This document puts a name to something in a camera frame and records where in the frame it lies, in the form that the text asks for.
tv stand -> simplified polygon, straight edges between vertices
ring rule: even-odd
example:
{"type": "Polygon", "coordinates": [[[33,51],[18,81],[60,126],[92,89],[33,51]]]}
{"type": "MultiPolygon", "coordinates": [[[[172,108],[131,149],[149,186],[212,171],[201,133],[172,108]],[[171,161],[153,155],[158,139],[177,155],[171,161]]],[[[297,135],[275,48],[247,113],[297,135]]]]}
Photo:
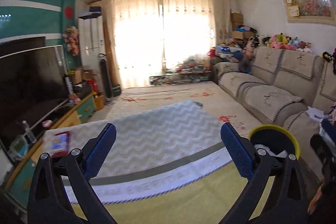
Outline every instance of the tv stand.
{"type": "MultiPolygon", "coordinates": [[[[96,93],[92,92],[83,98],[79,104],[71,108],[49,129],[66,128],[85,123],[96,109],[94,95],[96,93]]],[[[41,137],[29,149],[4,184],[3,190],[5,194],[18,203],[23,210],[27,208],[30,183],[33,178],[35,165],[43,152],[43,137],[41,137]]]]}

water bottle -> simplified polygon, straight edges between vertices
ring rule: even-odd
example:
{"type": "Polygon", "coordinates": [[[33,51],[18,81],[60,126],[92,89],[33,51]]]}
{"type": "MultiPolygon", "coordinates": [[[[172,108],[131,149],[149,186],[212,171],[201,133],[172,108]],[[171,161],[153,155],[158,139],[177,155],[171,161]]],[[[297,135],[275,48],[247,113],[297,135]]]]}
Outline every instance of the water bottle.
{"type": "Polygon", "coordinates": [[[25,135],[29,138],[31,143],[36,143],[36,138],[33,132],[30,130],[30,127],[27,123],[27,121],[22,121],[23,128],[25,129],[25,135]]]}

glass coffee table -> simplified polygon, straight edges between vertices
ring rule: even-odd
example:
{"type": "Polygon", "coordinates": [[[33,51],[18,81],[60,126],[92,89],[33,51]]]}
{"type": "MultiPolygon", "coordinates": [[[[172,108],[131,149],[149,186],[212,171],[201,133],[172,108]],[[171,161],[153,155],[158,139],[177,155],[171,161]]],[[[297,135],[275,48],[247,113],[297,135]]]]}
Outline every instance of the glass coffee table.
{"type": "Polygon", "coordinates": [[[177,85],[209,81],[211,72],[208,70],[192,72],[161,72],[149,77],[150,85],[177,85]]]}

yellow bucket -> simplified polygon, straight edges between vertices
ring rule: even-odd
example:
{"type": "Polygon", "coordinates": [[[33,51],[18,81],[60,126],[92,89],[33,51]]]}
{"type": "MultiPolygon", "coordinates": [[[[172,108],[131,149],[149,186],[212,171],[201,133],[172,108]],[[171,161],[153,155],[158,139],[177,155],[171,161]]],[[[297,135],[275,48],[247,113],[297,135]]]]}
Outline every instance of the yellow bucket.
{"type": "Polygon", "coordinates": [[[286,150],[287,153],[294,154],[297,159],[300,158],[301,149],[298,141],[283,127],[264,124],[252,129],[248,139],[253,145],[268,146],[275,154],[286,150]]]}

tower fan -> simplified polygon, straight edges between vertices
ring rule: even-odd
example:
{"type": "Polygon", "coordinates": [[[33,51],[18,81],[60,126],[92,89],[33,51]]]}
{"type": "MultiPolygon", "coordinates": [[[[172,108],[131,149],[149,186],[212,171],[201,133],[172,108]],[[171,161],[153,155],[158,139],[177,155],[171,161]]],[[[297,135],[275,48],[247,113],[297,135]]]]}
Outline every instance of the tower fan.
{"type": "Polygon", "coordinates": [[[111,105],[113,93],[112,93],[112,83],[111,83],[111,77],[110,77],[109,66],[107,63],[106,55],[99,54],[98,61],[99,61],[100,75],[101,75],[104,95],[105,95],[105,105],[111,105]]]}

